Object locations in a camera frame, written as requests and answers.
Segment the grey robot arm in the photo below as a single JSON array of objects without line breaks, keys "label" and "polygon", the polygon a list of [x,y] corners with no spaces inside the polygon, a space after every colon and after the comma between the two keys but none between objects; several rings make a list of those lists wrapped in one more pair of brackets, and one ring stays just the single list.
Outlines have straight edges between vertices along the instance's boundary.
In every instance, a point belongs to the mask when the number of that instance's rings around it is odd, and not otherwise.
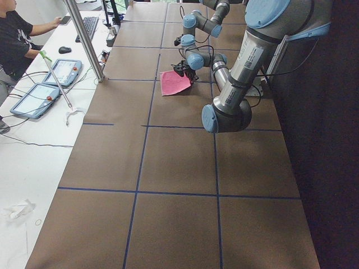
[{"label": "grey robot arm", "polygon": [[183,17],[183,34],[174,42],[183,51],[175,72],[191,81],[196,71],[210,67],[221,91],[202,109],[204,128],[210,133],[239,132],[251,122],[252,111],[245,95],[261,67],[271,61],[285,36],[289,40],[320,37],[328,33],[332,1],[249,1],[245,9],[246,30],[232,68],[220,53],[203,53],[196,46],[197,29],[217,38],[232,1],[202,1],[214,10],[211,18],[194,10]]},{"label": "grey robot arm", "polygon": [[191,40],[195,40],[196,29],[199,29],[207,33],[208,40],[210,36],[217,38],[222,30],[222,22],[226,15],[230,12],[231,4],[247,5],[248,1],[228,1],[228,0],[216,0],[216,1],[199,1],[202,5],[214,10],[214,14],[210,19],[204,17],[200,10],[193,10],[185,15],[184,9],[180,6],[180,15],[182,17],[183,34],[176,38],[174,46],[181,44],[182,38],[185,35],[191,35]]}]

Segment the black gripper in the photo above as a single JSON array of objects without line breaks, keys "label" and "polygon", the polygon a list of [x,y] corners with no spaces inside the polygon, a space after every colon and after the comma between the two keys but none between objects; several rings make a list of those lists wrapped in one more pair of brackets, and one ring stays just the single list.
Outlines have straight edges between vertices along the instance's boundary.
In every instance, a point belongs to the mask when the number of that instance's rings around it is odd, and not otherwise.
[{"label": "black gripper", "polygon": [[171,66],[176,74],[178,74],[180,77],[186,76],[190,83],[194,83],[199,79],[196,71],[189,66],[186,60],[181,60],[178,64],[171,64]]}]

